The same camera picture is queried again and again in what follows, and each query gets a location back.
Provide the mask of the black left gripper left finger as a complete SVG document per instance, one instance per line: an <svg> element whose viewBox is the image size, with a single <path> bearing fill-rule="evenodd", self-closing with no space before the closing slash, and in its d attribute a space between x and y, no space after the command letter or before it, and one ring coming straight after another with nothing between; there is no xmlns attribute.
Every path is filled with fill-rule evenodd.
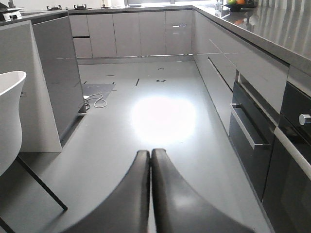
<svg viewBox="0 0 311 233"><path fill-rule="evenodd" d="M139 150L124 178L90 214L66 233L146 233L150 203L150 153Z"/></svg>

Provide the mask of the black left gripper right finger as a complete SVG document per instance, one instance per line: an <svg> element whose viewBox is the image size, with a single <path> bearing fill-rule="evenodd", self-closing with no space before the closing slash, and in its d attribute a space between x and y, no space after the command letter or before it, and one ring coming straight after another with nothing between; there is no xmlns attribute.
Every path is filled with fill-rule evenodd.
<svg viewBox="0 0 311 233"><path fill-rule="evenodd" d="M159 233L251 233L201 197L182 177L164 149L151 157L152 196Z"/></svg>

